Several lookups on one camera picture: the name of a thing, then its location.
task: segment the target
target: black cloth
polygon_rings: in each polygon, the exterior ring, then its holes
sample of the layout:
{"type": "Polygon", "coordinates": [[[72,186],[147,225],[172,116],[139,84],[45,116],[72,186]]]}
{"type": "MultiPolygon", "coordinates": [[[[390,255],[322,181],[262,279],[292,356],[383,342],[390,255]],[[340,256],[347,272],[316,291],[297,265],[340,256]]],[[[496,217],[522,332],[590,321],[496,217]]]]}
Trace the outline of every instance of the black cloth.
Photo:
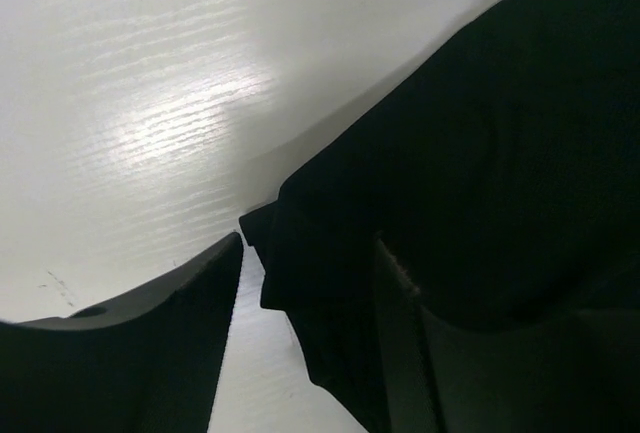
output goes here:
{"type": "Polygon", "coordinates": [[[389,428],[378,233],[460,327],[638,307],[639,62],[640,0],[503,0],[241,219],[262,306],[369,431],[389,428]]]}

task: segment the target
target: white surface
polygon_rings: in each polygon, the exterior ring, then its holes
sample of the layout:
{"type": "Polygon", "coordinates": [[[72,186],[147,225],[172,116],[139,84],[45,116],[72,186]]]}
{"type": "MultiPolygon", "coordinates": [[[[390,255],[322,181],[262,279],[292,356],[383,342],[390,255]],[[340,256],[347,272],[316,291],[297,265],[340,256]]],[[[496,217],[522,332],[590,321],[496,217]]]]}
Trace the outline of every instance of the white surface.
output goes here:
{"type": "MultiPolygon", "coordinates": [[[[495,1],[0,0],[0,317],[71,314],[237,228],[495,1]]],[[[249,251],[211,430],[362,431],[261,276],[249,251]]]]}

